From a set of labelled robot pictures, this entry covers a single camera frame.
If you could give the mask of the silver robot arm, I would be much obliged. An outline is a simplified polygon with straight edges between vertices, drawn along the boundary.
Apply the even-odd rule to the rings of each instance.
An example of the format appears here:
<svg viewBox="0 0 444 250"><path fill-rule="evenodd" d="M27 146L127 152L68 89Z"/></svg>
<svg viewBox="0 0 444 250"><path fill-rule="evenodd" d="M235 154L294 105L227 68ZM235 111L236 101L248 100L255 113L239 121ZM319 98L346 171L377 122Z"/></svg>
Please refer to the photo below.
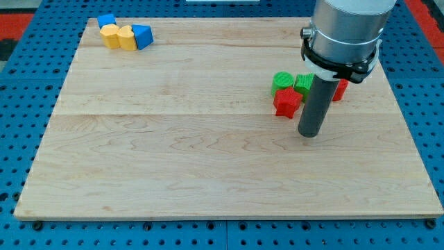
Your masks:
<svg viewBox="0 0 444 250"><path fill-rule="evenodd" d="M375 67L396 0L318 0L301 29L301 56L324 81L361 83Z"/></svg>

